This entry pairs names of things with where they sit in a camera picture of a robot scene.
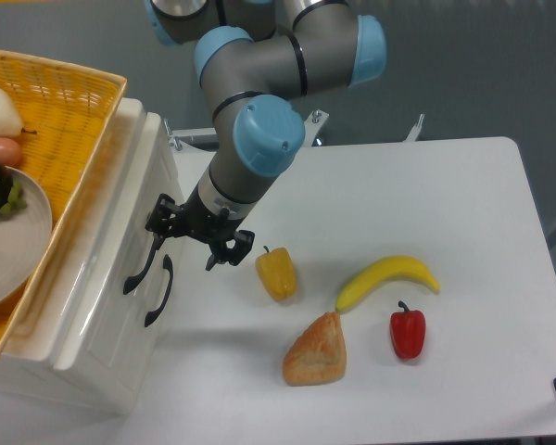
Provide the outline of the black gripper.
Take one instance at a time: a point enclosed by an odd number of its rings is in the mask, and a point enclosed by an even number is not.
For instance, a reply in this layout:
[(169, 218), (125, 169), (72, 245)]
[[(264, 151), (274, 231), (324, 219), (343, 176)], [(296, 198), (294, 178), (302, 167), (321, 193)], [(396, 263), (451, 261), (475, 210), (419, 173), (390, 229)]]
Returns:
[(200, 197), (189, 197), (178, 205), (169, 195), (160, 194), (145, 229), (153, 234), (154, 250), (159, 250), (166, 239), (182, 236), (208, 244), (206, 270), (211, 271), (217, 264), (237, 266), (251, 251), (255, 233), (236, 231), (240, 224), (241, 220), (231, 220), (226, 210), (213, 214)]

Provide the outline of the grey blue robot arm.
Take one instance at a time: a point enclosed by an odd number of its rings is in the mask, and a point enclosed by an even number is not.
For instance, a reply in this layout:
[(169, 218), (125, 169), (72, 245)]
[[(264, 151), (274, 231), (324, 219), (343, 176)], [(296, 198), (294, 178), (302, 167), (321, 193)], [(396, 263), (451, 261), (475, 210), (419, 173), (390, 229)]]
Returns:
[(306, 130), (292, 101), (378, 78), (381, 23), (346, 1), (149, 1), (158, 38), (194, 42), (195, 71), (219, 147), (183, 204), (161, 195), (147, 222), (153, 249), (171, 237), (210, 248), (209, 265), (238, 264), (254, 236), (242, 221), (292, 164)]

